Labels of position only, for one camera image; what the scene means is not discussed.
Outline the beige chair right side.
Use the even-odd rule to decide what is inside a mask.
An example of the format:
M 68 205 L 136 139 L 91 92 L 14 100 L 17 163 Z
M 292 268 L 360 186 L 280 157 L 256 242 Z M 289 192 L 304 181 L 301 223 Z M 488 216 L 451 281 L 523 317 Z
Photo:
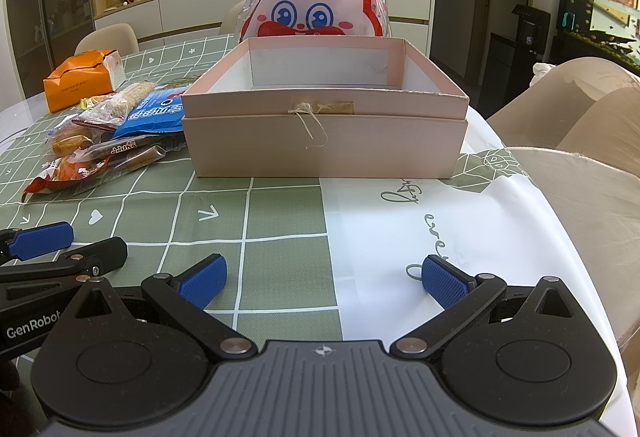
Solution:
M 552 205 L 625 348 L 639 333 L 638 76 L 570 60 L 488 123 Z

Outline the beige dining chair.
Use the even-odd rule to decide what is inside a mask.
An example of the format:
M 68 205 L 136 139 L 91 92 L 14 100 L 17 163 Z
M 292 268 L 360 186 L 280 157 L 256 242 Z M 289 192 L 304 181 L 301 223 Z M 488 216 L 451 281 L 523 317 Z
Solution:
M 75 54 L 89 50 L 117 50 L 122 56 L 140 52 L 134 29 L 128 23 L 116 23 L 91 32 L 76 46 Z

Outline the chocolate bar packet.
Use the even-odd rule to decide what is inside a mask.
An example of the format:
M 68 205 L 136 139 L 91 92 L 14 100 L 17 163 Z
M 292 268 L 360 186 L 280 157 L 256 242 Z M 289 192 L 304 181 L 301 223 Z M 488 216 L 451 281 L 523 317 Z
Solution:
M 84 163 L 107 159 L 117 154 L 125 153 L 137 148 L 142 148 L 157 142 L 160 136 L 153 134 L 141 134 L 130 137 L 111 139 L 108 142 L 100 142 L 86 149 L 74 151 L 68 160 L 72 163 Z

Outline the brown lollipop clear wrapper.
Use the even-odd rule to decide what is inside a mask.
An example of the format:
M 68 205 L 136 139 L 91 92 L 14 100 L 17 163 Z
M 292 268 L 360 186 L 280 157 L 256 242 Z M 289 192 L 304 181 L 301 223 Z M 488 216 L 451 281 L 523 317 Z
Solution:
M 159 145 L 141 147 L 114 158 L 105 166 L 103 175 L 119 176 L 145 168 L 166 156 L 166 150 Z

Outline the red snack packet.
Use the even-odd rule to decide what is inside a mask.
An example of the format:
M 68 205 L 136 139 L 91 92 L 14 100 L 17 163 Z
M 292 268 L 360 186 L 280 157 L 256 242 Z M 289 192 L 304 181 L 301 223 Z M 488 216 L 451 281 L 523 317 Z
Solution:
M 70 156 L 55 159 L 25 187 L 21 201 L 34 194 L 50 194 L 67 188 L 88 184 L 107 169 L 110 158 L 91 161 L 72 161 Z

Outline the rice cracker bar packet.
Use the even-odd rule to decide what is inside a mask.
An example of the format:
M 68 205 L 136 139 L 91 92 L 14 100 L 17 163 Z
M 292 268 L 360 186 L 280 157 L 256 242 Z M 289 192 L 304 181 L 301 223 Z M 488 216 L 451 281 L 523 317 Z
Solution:
M 81 112 L 73 122 L 78 125 L 115 131 L 129 116 L 129 113 L 149 95 L 154 84 L 149 81 L 134 82 L 96 106 Z

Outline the blue snack bag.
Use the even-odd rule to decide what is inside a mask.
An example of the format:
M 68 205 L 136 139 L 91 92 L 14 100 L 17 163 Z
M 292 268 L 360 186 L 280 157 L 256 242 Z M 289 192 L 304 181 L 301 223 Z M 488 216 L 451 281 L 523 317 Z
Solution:
M 137 134 L 176 134 L 182 131 L 182 95 L 186 86 L 153 90 L 131 111 L 113 138 Z

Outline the bread snack packet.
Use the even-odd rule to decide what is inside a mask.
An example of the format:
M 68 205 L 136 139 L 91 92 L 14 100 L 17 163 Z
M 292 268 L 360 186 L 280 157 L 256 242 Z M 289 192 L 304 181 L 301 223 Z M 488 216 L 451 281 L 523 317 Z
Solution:
M 96 128 L 70 123 L 53 131 L 49 138 L 49 149 L 55 157 L 65 157 L 76 150 L 84 150 L 97 144 L 101 136 Z

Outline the orange tissue box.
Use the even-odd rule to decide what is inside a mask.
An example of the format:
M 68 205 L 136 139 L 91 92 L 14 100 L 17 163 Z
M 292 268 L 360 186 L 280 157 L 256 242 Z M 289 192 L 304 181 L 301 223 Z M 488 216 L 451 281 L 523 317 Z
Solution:
M 105 95 L 126 80 L 122 57 L 116 49 L 88 50 L 67 58 L 43 80 L 50 112 L 78 105 L 82 98 Z

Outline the pink cardboard gift box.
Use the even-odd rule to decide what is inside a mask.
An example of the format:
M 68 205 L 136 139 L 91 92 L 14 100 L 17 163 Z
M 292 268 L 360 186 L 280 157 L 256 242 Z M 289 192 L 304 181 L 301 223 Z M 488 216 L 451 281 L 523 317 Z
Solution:
M 249 38 L 182 96 L 201 177 L 449 178 L 469 98 L 401 38 Z

